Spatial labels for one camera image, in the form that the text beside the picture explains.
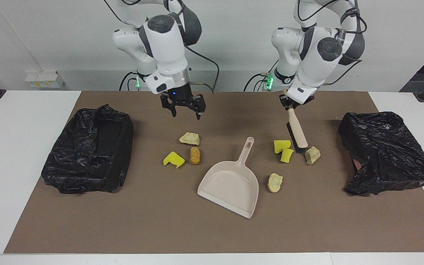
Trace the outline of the white wall power strip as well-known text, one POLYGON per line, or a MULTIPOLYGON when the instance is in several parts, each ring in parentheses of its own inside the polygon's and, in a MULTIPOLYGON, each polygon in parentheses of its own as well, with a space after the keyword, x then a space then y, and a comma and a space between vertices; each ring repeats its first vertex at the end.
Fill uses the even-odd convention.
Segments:
POLYGON ((27 73, 25 82, 31 88, 59 89, 65 85, 57 71, 40 71, 27 73))

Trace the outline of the beige hand brush black bristles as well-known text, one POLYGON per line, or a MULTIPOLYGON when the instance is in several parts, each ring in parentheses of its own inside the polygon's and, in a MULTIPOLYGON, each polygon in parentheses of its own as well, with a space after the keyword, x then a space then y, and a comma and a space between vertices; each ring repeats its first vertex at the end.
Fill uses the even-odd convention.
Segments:
MULTIPOLYGON (((287 96, 287 89, 283 89, 283 93, 287 96)), ((296 152, 304 153, 308 148, 308 143, 302 130, 301 124, 299 122, 299 119, 297 118, 294 109, 290 109, 287 112, 290 129, 293 135, 294 142, 297 146, 296 152)))

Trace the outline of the notched yellow sponge piece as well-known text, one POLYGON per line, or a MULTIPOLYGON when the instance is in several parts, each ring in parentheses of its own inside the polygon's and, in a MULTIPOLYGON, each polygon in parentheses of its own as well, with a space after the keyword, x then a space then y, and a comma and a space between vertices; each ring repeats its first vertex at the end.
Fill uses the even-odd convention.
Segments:
POLYGON ((179 168, 185 163, 185 159, 178 155, 176 152, 172 151, 163 159, 163 166, 167 164, 173 164, 176 168, 179 168))

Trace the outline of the brown table mat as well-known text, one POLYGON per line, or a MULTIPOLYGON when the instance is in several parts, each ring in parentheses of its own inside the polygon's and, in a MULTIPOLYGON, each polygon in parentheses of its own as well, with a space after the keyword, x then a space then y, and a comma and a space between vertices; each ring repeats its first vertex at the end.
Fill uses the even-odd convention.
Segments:
POLYGON ((350 196, 352 159, 338 127, 347 112, 377 108, 366 92, 317 92, 298 107, 307 141, 321 152, 313 165, 294 153, 281 163, 273 141, 287 139, 287 114, 278 93, 205 93, 197 120, 179 107, 176 117, 149 92, 82 92, 73 111, 108 104, 134 124, 131 164, 115 193, 60 194, 39 180, 5 253, 222 253, 222 252, 424 252, 424 190, 350 196), (190 163, 199 134, 201 161, 190 163), (251 219, 197 195, 209 168, 236 160, 247 137, 246 161, 259 181, 251 219), (185 159, 163 166, 172 151, 185 159), (271 193, 269 176, 283 176, 271 193))

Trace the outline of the black trash bag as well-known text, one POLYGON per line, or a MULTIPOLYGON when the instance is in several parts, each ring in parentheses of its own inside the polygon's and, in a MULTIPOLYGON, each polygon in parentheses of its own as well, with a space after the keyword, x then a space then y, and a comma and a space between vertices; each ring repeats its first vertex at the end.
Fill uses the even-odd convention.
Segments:
POLYGON ((62 194, 114 192, 125 183, 133 138, 128 114, 109 105, 79 109, 54 143, 41 178, 62 194))
POLYGON ((424 151, 398 114, 348 112, 338 133, 361 165, 345 187, 348 194, 378 195, 424 186, 424 151))

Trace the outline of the beige plastic dustpan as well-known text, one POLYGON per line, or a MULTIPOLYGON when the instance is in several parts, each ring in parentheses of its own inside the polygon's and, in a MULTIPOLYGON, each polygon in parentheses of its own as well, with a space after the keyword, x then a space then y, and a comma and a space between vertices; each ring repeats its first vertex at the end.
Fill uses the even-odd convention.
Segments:
POLYGON ((253 145, 254 138, 248 137, 236 161, 214 164, 200 182, 197 194, 243 218, 251 219, 257 205, 259 183, 245 163, 253 145))

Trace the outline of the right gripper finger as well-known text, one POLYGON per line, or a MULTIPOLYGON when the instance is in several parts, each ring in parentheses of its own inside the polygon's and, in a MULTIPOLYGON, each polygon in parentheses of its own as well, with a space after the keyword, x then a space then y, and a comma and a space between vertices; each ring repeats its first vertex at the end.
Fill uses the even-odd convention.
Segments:
POLYGON ((206 103, 204 96, 199 94, 193 97, 193 111, 195 112, 197 120, 200 120, 202 113, 205 112, 206 103))
POLYGON ((172 113, 172 116, 176 117, 177 111, 175 108, 175 103, 174 102, 170 103, 168 96, 160 96, 160 101, 162 103, 162 107, 164 109, 168 109, 172 113))

